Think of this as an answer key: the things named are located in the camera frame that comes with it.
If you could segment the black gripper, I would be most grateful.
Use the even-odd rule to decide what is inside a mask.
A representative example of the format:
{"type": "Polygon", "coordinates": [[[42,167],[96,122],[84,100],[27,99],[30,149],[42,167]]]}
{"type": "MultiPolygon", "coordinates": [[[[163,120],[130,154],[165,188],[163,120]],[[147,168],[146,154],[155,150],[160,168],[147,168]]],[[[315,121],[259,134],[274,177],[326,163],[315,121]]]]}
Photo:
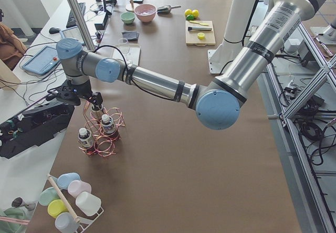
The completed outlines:
{"type": "Polygon", "coordinates": [[[48,93],[60,102],[69,105],[81,105],[80,99],[89,100],[93,110],[102,110],[103,98],[100,92],[92,92],[89,84],[67,85],[48,90],[48,93]]]}

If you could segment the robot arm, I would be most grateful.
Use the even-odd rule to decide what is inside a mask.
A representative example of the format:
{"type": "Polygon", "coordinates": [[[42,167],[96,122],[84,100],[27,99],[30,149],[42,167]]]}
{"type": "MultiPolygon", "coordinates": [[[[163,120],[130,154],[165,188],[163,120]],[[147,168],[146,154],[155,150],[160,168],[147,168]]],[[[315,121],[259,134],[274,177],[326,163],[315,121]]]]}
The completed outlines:
{"type": "Polygon", "coordinates": [[[206,87],[128,66],[124,61],[84,50],[74,38],[64,38],[57,42],[56,50],[66,81],[54,96],[59,101],[79,105],[82,99],[92,99],[90,78],[110,83],[120,80],[162,99],[185,103],[207,128],[226,129],[238,119],[254,81],[299,24],[311,19],[325,1],[274,0],[273,8],[249,42],[224,73],[206,87]]]}

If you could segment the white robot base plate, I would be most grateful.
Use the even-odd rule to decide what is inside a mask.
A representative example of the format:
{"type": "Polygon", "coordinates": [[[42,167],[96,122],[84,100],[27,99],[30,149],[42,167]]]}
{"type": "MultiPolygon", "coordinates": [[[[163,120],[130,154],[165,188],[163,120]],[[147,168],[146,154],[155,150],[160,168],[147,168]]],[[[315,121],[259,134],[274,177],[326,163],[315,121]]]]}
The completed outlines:
{"type": "Polygon", "coordinates": [[[222,48],[209,49],[207,55],[209,72],[211,74],[219,74],[222,68],[236,56],[233,51],[222,48]]]}

